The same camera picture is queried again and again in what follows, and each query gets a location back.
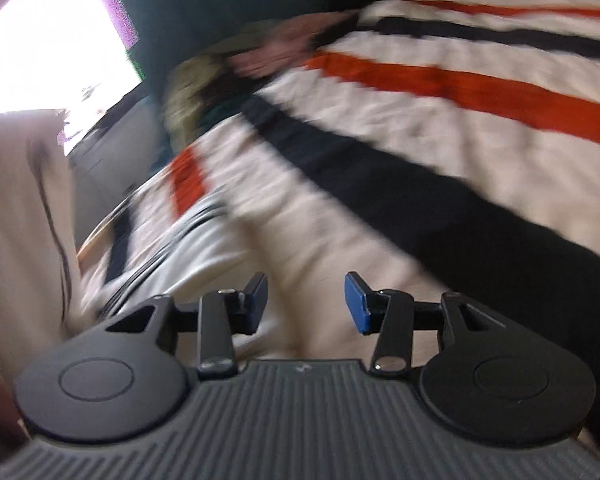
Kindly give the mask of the white track jacket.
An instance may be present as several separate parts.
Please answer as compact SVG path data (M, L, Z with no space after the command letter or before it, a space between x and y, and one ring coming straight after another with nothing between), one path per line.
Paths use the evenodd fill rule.
M61 114L0 114L0 373L157 295L193 300L260 268L193 148L74 244Z

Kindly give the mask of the striped bed blanket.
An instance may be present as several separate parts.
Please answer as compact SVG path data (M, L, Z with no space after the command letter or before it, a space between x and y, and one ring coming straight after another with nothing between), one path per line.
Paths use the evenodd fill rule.
M456 290L588 363L600 448L600 0L379 0L212 107L82 246L89 318L263 271L242 358L364 358L346 273Z

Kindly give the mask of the yellow-green knit blanket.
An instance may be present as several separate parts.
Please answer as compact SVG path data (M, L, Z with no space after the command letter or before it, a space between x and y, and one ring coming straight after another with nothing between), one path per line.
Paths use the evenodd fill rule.
M222 58L201 54L178 64L170 73L163 96L162 118L174 154L195 140L204 112L202 92L225 69Z

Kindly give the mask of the pink garment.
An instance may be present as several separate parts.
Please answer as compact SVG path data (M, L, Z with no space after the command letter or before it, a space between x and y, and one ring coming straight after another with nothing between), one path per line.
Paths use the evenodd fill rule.
M302 64L324 42L358 24L358 12L303 14L276 25L259 47L228 59L241 77L260 79Z

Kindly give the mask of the olive green garment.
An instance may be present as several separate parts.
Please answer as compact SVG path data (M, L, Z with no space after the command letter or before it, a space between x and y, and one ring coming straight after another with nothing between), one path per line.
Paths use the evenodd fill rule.
M204 49L202 54L232 56L260 47L279 23L279 20L264 20L245 24L236 35L212 44L212 46Z

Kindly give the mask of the window with dark frame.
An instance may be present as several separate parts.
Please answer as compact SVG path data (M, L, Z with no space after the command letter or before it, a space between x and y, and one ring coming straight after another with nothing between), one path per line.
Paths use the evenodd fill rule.
M71 152L140 85L105 0L8 0L0 10L0 113L60 110Z

